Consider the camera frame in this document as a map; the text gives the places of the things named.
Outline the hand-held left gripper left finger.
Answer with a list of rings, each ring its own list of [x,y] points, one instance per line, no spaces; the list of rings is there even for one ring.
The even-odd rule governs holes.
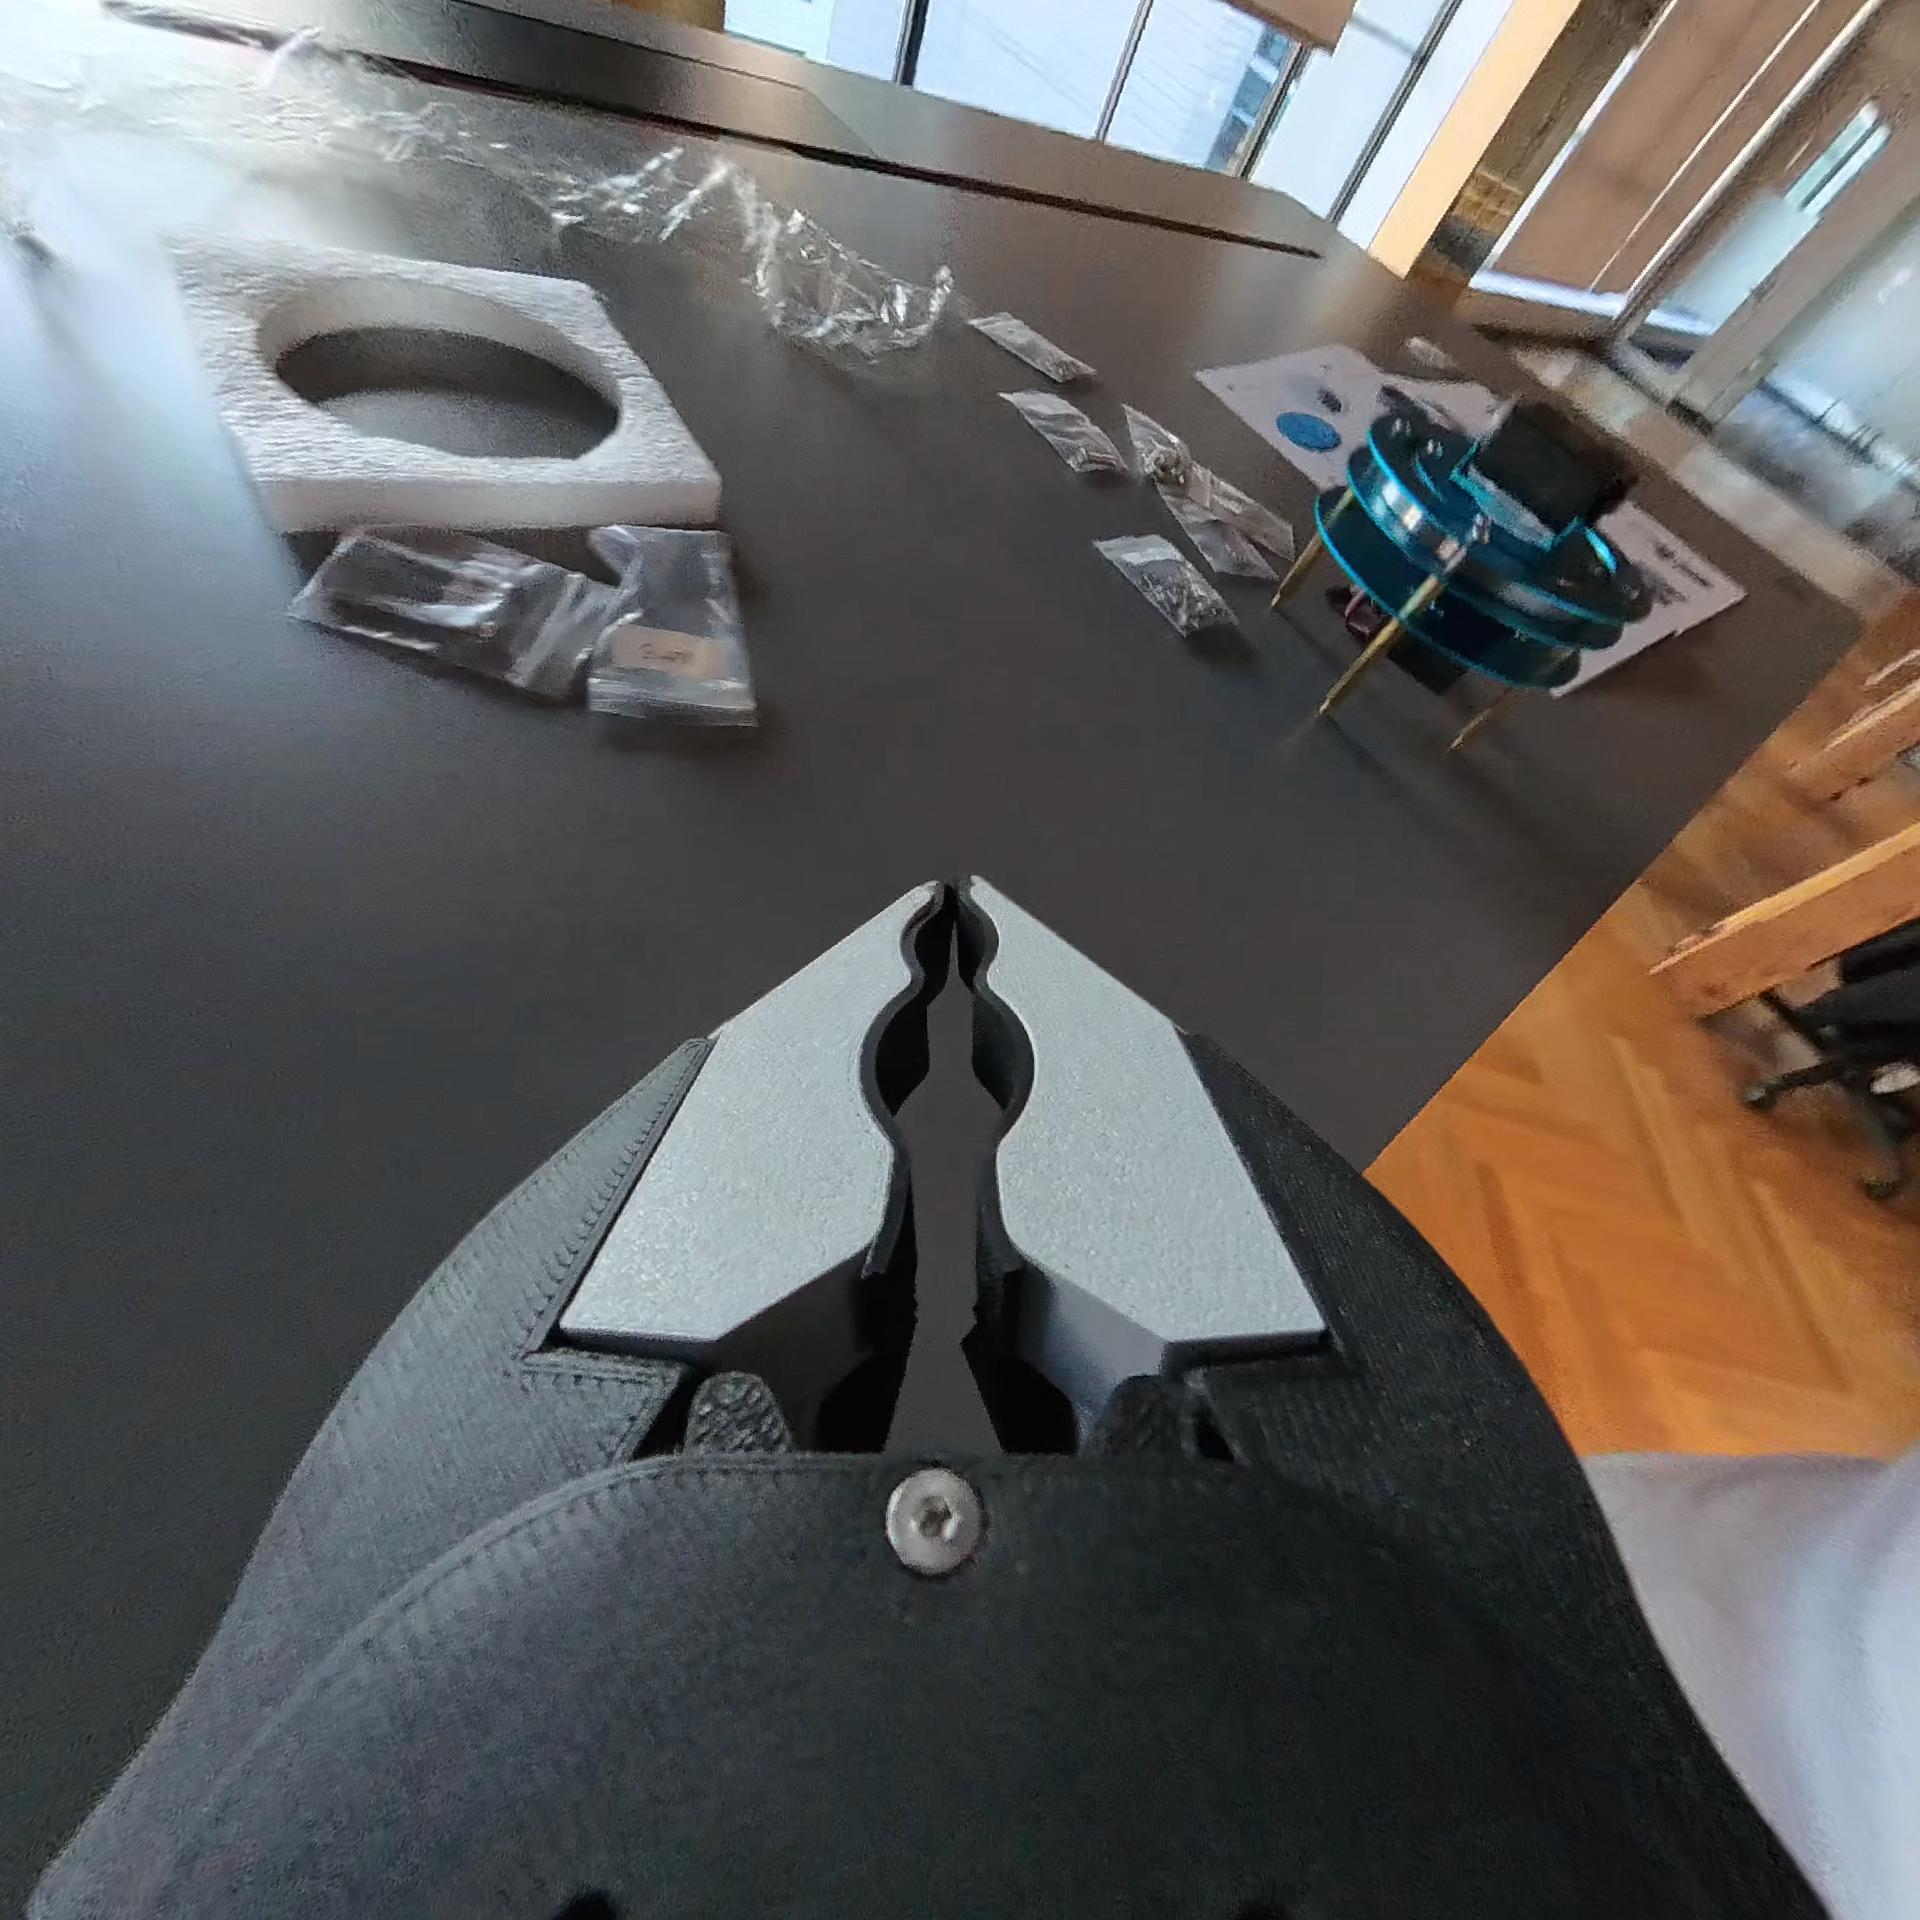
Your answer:
[[[805,1450],[880,1450],[916,1332],[899,1114],[954,893],[912,887],[721,1024],[560,1312],[560,1345],[764,1381]]]

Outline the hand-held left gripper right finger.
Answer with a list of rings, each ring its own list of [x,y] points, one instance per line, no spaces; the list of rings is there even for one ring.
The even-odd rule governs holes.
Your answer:
[[[1129,1381],[1319,1356],[1323,1306],[1188,1034],[965,879],[971,1068],[999,1107],[968,1365],[1003,1450],[1082,1450]]]

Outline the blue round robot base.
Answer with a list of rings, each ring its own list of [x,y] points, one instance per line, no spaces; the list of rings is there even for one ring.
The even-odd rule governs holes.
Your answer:
[[[1329,557],[1381,616],[1316,719],[1405,645],[1459,679],[1500,685],[1451,752],[1517,698],[1565,688],[1587,657],[1651,613],[1641,570],[1600,528],[1639,477],[1611,442],[1547,401],[1511,403],[1480,437],[1413,401],[1389,407],[1344,483],[1314,500],[1313,537],[1273,596],[1282,605]]]

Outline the dark grey desk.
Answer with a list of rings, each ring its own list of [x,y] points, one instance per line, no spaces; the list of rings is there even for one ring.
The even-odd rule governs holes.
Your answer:
[[[1355,1170],[1797,708],[1849,611],[1682,503],[1740,608],[1495,763],[1308,592],[1181,640],[947,323],[864,370],[740,280],[261,75],[4,92],[4,1916],[1823,1916],[1543,1393]],[[1304,256],[746,152],[1164,403],[1361,297]],[[615,586],[594,528],[279,533],[163,240],[587,284],[722,476],[756,728],[543,705],[289,616],[349,530]],[[576,458],[581,380],[397,328],[279,361],[376,437]],[[1005,1450],[965,1339],[999,885],[1188,1034],[1319,1356]],[[899,1114],[880,1450],[560,1345],[709,1036],[952,887]]]
[[[1363,258],[1282,192],[850,75],[618,5],[105,5],[127,23],[281,48],[299,31],[418,81],[739,138],[810,160],[965,188],[1304,258]]]

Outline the labelled clear screw bag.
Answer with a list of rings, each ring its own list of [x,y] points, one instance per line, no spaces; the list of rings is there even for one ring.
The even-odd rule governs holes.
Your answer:
[[[587,664],[587,711],[754,730],[760,701],[730,535],[611,524],[587,543],[615,573],[613,613]]]

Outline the clear bag of dark parts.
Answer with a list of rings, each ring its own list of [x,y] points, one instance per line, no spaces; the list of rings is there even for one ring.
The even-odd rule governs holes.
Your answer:
[[[476,535],[349,530],[289,616],[397,657],[568,705],[621,592]]]

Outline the wooden table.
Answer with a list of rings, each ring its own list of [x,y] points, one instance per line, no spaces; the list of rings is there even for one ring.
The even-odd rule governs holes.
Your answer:
[[[1721,1016],[1915,920],[1915,637],[1858,647],[1649,875],[1675,945],[1649,969]]]

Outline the black office chair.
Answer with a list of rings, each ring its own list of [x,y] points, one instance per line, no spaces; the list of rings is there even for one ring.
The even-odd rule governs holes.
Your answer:
[[[1767,991],[1760,1005],[1813,1049],[1813,1063],[1746,1085],[1741,1104],[1767,1114],[1788,1092],[1836,1088],[1879,1153],[1882,1170],[1863,1176],[1860,1191],[1883,1205],[1899,1199],[1912,1180],[1905,1148],[1919,1132],[1919,921],[1845,951],[1827,992],[1792,1001]]]

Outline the printed instruction manual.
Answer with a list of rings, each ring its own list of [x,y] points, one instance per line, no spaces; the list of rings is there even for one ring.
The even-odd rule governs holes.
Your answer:
[[[1401,401],[1423,405],[1442,426],[1471,437],[1484,434],[1517,401],[1495,395],[1471,380],[1389,376],[1346,345],[1210,368],[1199,383],[1313,483],[1314,498],[1344,483],[1348,458],[1368,427]],[[1600,528],[1641,570],[1652,596],[1651,613],[1618,642],[1587,657],[1573,682],[1549,695],[1591,685],[1652,645],[1691,634],[1746,600],[1746,589],[1731,573],[1643,512],[1632,495]],[[1401,647],[1396,658],[1436,667],[1442,683],[1457,682],[1444,660],[1411,645]]]

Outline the person's white shirt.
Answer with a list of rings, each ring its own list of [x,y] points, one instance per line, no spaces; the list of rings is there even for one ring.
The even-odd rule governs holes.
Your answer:
[[[1831,1916],[1919,1916],[1919,1450],[1585,1465],[1719,1753]]]

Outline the crumpled clear plastic wrap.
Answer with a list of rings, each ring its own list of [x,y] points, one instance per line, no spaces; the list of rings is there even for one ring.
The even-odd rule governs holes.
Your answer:
[[[765,328],[843,364],[935,339],[954,273],[905,280],[772,194],[716,140],[404,75],[319,27],[279,45],[261,82],[290,136],[361,160],[463,167],[511,191],[556,236],[676,249],[730,268]]]

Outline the window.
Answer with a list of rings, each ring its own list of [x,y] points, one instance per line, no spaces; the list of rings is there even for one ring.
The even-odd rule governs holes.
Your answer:
[[[1316,60],[1215,2],[725,2],[721,23],[948,105],[1237,176]]]

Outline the white foam frame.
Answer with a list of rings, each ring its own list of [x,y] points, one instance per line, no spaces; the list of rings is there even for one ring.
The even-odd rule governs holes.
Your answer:
[[[225,429],[279,533],[721,521],[721,472],[583,282],[212,231],[173,231],[163,245]],[[525,352],[603,401],[611,433],[568,460],[376,437],[279,372],[284,355],[346,329]]]

